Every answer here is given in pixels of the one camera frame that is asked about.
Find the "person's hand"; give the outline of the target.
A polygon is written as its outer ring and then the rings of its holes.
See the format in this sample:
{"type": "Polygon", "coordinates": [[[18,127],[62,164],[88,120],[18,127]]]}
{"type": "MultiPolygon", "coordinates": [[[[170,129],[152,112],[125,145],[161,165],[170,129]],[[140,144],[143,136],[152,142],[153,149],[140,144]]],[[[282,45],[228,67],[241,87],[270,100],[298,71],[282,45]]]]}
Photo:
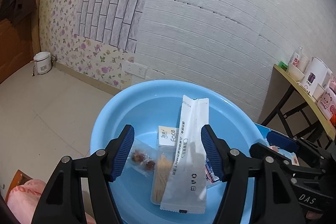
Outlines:
{"type": "Polygon", "coordinates": [[[316,219],[320,219],[322,217],[321,213],[315,213],[312,211],[308,211],[306,214],[306,218],[310,219],[310,220],[316,220],[316,219]]]}

